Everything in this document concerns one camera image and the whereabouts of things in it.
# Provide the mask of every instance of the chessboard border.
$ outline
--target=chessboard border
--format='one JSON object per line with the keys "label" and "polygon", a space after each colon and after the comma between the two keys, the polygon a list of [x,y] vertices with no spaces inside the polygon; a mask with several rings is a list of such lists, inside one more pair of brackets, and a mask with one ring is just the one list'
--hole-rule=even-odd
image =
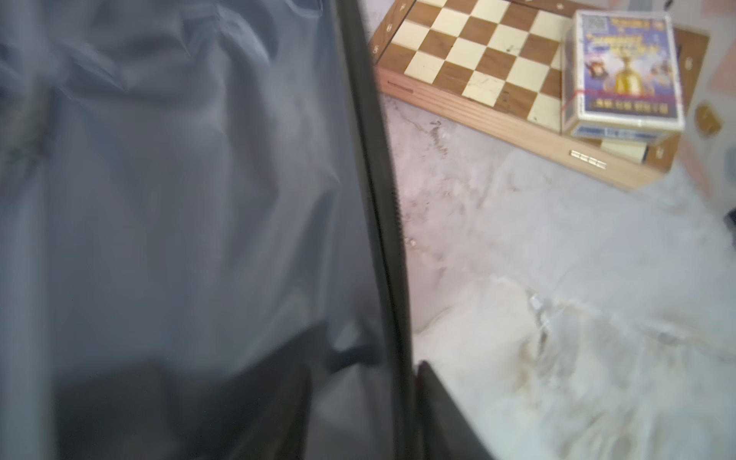
{"label": "chessboard border", "polygon": [[[634,190],[652,183],[670,171],[679,148],[679,135],[669,138],[660,145],[650,146],[643,163],[634,163],[587,144],[585,141],[564,137],[557,132],[511,114],[483,106],[463,96],[381,68],[378,62],[383,52],[386,51],[398,27],[406,19],[416,1],[396,0],[369,42],[369,51],[372,55],[380,92],[626,190]],[[577,10],[596,9],[569,0],[509,1],[568,18],[571,18]],[[710,38],[681,27],[675,28],[675,37],[680,43],[679,67],[687,112]],[[688,59],[690,59],[689,69],[685,65]]]}

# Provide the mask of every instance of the folding chessboard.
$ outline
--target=folding chessboard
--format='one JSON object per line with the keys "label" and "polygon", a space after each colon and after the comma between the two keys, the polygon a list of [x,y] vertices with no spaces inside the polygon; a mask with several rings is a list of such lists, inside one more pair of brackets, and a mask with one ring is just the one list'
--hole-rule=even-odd
{"label": "folding chessboard", "polygon": [[[621,188],[653,182],[671,167],[678,138],[647,147],[560,135],[560,47],[578,9],[590,7],[567,0],[397,0],[371,40],[379,87]],[[689,102],[708,39],[685,31],[676,38]]]}

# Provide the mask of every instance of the metal hinge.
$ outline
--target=metal hinge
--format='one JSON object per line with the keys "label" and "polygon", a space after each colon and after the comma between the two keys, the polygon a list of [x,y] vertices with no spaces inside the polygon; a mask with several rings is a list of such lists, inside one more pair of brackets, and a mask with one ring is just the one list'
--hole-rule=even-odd
{"label": "metal hinge", "polygon": [[573,158],[577,158],[578,160],[583,160],[585,163],[590,163],[593,166],[597,166],[601,169],[605,169],[607,166],[603,161],[597,160],[593,157],[589,157],[588,155],[584,155],[580,152],[576,152],[575,150],[570,150],[570,156]]}

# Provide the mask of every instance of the chessboard square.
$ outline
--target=chessboard square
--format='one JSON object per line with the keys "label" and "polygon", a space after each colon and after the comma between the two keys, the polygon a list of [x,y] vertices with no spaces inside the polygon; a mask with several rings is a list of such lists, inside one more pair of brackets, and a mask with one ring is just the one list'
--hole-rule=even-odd
{"label": "chessboard square", "polygon": [[445,59],[455,44],[455,40],[455,37],[451,35],[430,30],[419,47],[419,50],[437,56],[440,59]]}
{"label": "chessboard square", "polygon": [[381,56],[379,65],[403,74],[416,53],[413,49],[404,48],[396,43],[389,43],[386,51],[383,52],[383,56]]}
{"label": "chessboard square", "polygon": [[551,67],[555,70],[562,70],[562,45],[557,47],[557,53],[552,58]]}
{"label": "chessboard square", "polygon": [[406,67],[404,75],[431,84],[442,68],[443,62],[437,56],[418,51]]}
{"label": "chessboard square", "polygon": [[461,13],[470,14],[475,7],[476,0],[447,0],[445,8],[456,10]]}
{"label": "chessboard square", "polygon": [[447,61],[458,66],[475,70],[478,62],[483,57],[486,47],[464,38],[458,38],[447,55]]}
{"label": "chessboard square", "polygon": [[533,60],[545,66],[552,63],[555,52],[559,48],[559,43],[549,38],[540,37],[539,35],[530,34],[521,50],[521,57]]}
{"label": "chessboard square", "polygon": [[493,107],[503,90],[504,81],[490,75],[474,71],[462,95]]}
{"label": "chessboard square", "polygon": [[546,94],[537,94],[537,99],[534,100],[527,119],[554,132],[560,132],[562,130],[561,106],[562,103],[559,99],[549,97]]}
{"label": "chessboard square", "polygon": [[427,36],[428,32],[429,27],[404,21],[396,31],[391,43],[396,43],[404,48],[417,50],[422,45],[424,37]]}
{"label": "chessboard square", "polygon": [[460,32],[460,38],[486,46],[491,40],[494,30],[496,30],[496,24],[471,16],[467,19],[462,32]]}
{"label": "chessboard square", "polygon": [[444,7],[447,0],[420,0],[422,3],[430,4],[435,7]]}
{"label": "chessboard square", "polygon": [[506,10],[506,14],[503,15],[501,23],[528,32],[531,29],[531,25],[534,24],[534,19],[537,17],[538,12],[539,10],[534,8],[512,3]]}
{"label": "chessboard square", "polygon": [[440,10],[441,8],[439,7],[417,1],[414,3],[414,6],[411,7],[411,11],[409,11],[409,14],[406,16],[406,20],[422,24],[423,26],[432,27],[432,24],[434,24],[434,20],[437,19],[437,15]]}
{"label": "chessboard square", "polygon": [[542,84],[542,94],[562,99],[562,72],[551,68]]}
{"label": "chessboard square", "polygon": [[509,76],[515,60],[516,57],[510,54],[486,48],[481,57],[481,62],[478,63],[475,70],[505,80]]}
{"label": "chessboard square", "polygon": [[442,68],[434,78],[432,86],[437,86],[455,94],[461,94],[465,90],[473,71],[469,68],[456,66],[452,63],[442,64]]}
{"label": "chessboard square", "polygon": [[465,27],[468,18],[469,16],[465,13],[443,8],[437,15],[437,19],[434,20],[432,29],[457,37]]}
{"label": "chessboard square", "polygon": [[536,98],[537,93],[506,82],[494,108],[526,120]]}
{"label": "chessboard square", "polygon": [[613,141],[612,139],[604,139],[601,142],[601,150],[628,158],[637,163],[641,163],[644,159],[646,147],[646,144],[641,142]]}
{"label": "chessboard square", "polygon": [[533,60],[518,57],[511,67],[507,82],[513,83],[521,88],[539,93],[542,85],[547,79],[549,67],[535,63]]}
{"label": "chessboard square", "polygon": [[523,30],[498,24],[491,40],[488,42],[488,47],[518,56],[524,48],[528,35],[529,33]]}
{"label": "chessboard square", "polygon": [[562,36],[571,22],[572,19],[540,10],[529,32],[550,40],[562,41]]}
{"label": "chessboard square", "polygon": [[506,0],[478,0],[470,15],[475,18],[499,23],[508,8],[509,2]]}

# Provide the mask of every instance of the gray fabric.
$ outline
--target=gray fabric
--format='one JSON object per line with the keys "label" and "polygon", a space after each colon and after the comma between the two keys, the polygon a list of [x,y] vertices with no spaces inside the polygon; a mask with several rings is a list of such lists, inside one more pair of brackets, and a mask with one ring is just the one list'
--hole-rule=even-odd
{"label": "gray fabric", "polygon": [[736,184],[736,146],[726,150],[726,178]]}
{"label": "gray fabric", "polygon": [[[263,362],[311,370],[308,458],[389,458],[330,4],[1,0],[0,21],[0,458],[193,458],[204,414],[257,399],[210,396]],[[100,421],[67,432],[97,379]]]}

